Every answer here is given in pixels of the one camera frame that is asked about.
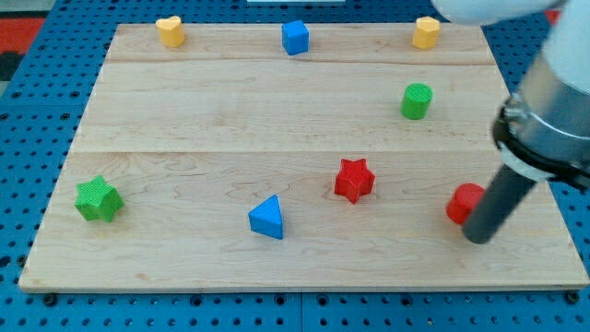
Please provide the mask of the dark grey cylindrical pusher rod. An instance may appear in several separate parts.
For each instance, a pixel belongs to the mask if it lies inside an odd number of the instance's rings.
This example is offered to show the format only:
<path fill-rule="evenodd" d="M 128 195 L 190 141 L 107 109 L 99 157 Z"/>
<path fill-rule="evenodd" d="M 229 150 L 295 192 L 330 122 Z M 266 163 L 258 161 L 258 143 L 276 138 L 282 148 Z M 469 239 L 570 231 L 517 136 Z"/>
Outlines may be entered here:
<path fill-rule="evenodd" d="M 468 215 L 463 225 L 464 236 L 471 243 L 488 243 L 536 184 L 502 165 Z"/>

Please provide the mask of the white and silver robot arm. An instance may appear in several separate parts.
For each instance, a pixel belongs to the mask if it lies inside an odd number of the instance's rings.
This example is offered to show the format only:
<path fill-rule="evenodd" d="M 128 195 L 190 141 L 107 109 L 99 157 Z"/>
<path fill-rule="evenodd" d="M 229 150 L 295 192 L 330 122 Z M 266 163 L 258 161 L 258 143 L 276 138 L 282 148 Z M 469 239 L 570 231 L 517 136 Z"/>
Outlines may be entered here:
<path fill-rule="evenodd" d="M 585 0 L 433 0 L 446 19 L 486 26 L 558 8 L 560 17 L 491 132 L 503 165 L 463 224 L 484 244 L 537 183 L 589 186 L 589 4 Z"/>

